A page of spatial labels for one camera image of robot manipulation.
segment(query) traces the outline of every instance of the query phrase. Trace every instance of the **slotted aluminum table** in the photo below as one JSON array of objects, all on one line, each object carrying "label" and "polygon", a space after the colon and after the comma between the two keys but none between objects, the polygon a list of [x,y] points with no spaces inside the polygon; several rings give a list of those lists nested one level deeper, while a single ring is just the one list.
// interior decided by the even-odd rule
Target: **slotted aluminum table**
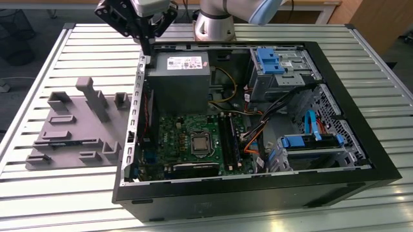
[{"label": "slotted aluminum table", "polygon": [[[161,40],[192,41],[192,29],[174,25]],[[53,91],[81,95],[77,77],[91,76],[105,94],[133,93],[139,46],[107,25],[67,24],[0,145],[0,230],[413,230],[413,98],[360,33],[343,25],[237,25],[236,31],[240,41],[320,43],[404,178],[332,207],[143,224],[111,203],[117,167],[27,171]]]}]

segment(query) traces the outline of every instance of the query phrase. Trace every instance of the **cpu socket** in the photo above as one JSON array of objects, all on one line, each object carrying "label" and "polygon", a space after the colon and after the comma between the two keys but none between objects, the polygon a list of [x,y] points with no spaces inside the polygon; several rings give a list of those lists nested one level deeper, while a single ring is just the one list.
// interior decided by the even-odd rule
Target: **cpu socket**
[{"label": "cpu socket", "polygon": [[204,158],[210,153],[210,133],[208,131],[194,131],[192,133],[192,154],[198,158]]}]

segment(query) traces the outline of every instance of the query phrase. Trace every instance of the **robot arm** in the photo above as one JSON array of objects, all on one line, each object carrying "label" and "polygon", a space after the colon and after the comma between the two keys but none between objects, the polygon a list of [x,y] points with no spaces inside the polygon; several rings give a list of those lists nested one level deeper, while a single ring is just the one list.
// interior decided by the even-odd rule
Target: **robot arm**
[{"label": "robot arm", "polygon": [[282,0],[204,0],[201,11],[212,18],[233,15],[262,26],[274,17],[282,2]]},{"label": "robot arm", "polygon": [[[265,25],[286,0],[201,0],[196,36],[201,41],[230,41],[234,38],[233,15],[252,24]],[[161,37],[178,11],[170,0],[102,0],[95,14],[126,37],[141,43],[145,55],[151,55],[155,37]],[[153,23],[154,14],[162,18]]]},{"label": "robot arm", "polygon": [[[161,19],[153,23],[155,13]],[[102,0],[95,14],[125,36],[141,43],[145,55],[151,54],[155,37],[161,37],[178,16],[170,0]]]},{"label": "robot arm", "polygon": [[252,24],[269,23],[286,0],[202,0],[196,24],[200,41],[230,41],[234,39],[236,16]]}]

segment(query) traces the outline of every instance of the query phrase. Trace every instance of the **ram slot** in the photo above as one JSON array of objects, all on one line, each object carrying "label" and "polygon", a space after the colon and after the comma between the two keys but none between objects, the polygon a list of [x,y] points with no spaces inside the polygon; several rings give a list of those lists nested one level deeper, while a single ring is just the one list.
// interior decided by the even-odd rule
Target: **ram slot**
[{"label": "ram slot", "polygon": [[218,127],[220,127],[220,138],[222,153],[225,158],[225,167],[226,170],[232,171],[237,167],[237,159],[234,154],[234,143],[233,143],[233,130],[232,130],[232,121],[229,115],[220,115],[218,117]]},{"label": "ram slot", "polygon": [[233,149],[233,156],[236,159],[236,164],[237,167],[241,167],[241,153],[240,153],[240,145],[238,145],[238,138],[237,138],[237,133],[236,133],[236,127],[234,127],[234,123],[233,123],[233,117],[229,116],[229,122],[230,122],[230,126],[232,126],[232,134],[230,134],[230,145],[232,149]]}]

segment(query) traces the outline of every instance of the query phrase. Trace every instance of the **motherboard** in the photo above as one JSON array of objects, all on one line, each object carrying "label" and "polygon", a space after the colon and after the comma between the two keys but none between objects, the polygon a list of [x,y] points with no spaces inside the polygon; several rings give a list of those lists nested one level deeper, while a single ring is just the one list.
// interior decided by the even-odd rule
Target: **motherboard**
[{"label": "motherboard", "polygon": [[250,155],[242,152],[240,135],[245,132],[238,114],[165,116],[159,118],[157,152],[145,153],[150,180],[252,174]]}]

